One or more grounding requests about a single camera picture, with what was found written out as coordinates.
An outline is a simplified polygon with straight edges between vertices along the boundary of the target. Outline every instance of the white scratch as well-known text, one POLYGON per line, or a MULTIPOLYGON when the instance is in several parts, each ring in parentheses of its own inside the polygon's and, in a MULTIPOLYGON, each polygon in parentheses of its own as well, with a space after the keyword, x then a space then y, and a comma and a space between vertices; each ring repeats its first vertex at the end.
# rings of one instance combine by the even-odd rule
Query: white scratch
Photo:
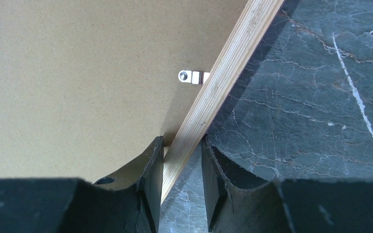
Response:
POLYGON ((351 77, 350 77, 350 75, 348 73, 347 67, 345 67, 345 63, 342 60, 341 53, 339 52, 337 43, 335 42, 335 36, 334 36, 334 34, 332 34, 332 40, 334 42, 334 47, 335 47, 335 51, 337 52, 338 60, 341 63, 341 66, 342 66, 342 69, 344 70, 345 75, 347 76, 348 83, 351 86, 351 89, 352 89, 352 92, 353 92, 353 96, 355 97, 356 103, 359 106, 359 109, 361 111, 361 115, 364 118, 364 121, 365 121, 365 124, 367 125, 368 130, 370 131, 371 135, 373 136, 373 128, 371 126, 371 122, 370 122, 370 120, 368 120, 368 117, 365 115, 365 111, 364 111, 365 105, 364 105, 364 102, 362 101, 361 97, 359 96, 358 89, 354 86, 353 80, 351 79, 351 77))
POLYGON ((318 210, 321 212, 321 214, 324 217, 325 221, 329 225, 333 226, 334 222, 331 220, 331 214, 322 205, 318 205, 318 210))

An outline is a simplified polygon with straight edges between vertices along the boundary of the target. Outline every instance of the wooden board edge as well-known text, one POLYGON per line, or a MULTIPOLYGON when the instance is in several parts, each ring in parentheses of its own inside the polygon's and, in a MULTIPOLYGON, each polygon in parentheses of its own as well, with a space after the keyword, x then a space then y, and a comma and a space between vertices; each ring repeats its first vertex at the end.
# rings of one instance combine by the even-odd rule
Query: wooden board edge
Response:
POLYGON ((161 204, 284 0, 249 0, 164 158, 161 204))

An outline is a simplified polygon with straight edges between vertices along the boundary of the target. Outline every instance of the gray marble pattern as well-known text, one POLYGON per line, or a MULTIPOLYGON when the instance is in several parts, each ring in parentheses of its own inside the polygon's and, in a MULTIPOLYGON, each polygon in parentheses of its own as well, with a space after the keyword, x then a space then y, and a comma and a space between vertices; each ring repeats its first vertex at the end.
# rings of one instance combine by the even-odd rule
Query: gray marble pattern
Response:
MULTIPOLYGON (((373 178, 373 0, 287 0, 208 137, 266 180, 373 178)), ((202 185, 194 154, 160 232, 207 232, 202 185)))

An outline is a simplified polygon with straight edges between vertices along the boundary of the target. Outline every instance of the white vein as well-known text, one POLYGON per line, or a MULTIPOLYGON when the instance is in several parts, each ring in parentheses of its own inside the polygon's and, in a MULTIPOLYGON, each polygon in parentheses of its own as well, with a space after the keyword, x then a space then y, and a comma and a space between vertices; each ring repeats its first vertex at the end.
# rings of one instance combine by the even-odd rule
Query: white vein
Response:
POLYGON ((335 36, 334 36, 334 34, 332 34, 332 40, 334 42, 334 47, 335 47, 335 51, 337 52, 338 60, 341 63, 341 66, 342 66, 342 69, 344 70, 345 75, 347 76, 348 83, 350 84, 350 87, 351 87, 352 92, 353 92, 353 96, 356 99, 356 103, 359 106, 359 109, 361 111, 361 115, 364 118, 364 121, 365 121, 365 124, 367 125, 368 131, 370 131, 371 135, 373 136, 373 127, 371 126, 370 120, 368 120, 368 117, 365 115, 365 111, 364 111, 365 105, 364 105, 364 102, 362 101, 361 97, 359 96, 358 89, 354 86, 353 80, 351 79, 351 77, 350 77, 350 75, 348 73, 347 67, 345 67, 345 63, 344 63, 344 61, 342 59, 340 51, 338 50, 337 43, 335 42, 335 36))

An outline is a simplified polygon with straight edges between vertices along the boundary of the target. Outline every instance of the black rubber support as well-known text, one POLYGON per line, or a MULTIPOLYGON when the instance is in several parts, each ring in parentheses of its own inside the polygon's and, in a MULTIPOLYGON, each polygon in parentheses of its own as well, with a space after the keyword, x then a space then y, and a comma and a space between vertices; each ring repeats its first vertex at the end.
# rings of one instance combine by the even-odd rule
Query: black rubber support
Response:
POLYGON ((163 137, 95 184, 81 179, 0 180, 0 232, 158 231, 163 137))
POLYGON ((373 180, 267 182, 202 140, 208 230, 214 233, 373 233, 373 180))

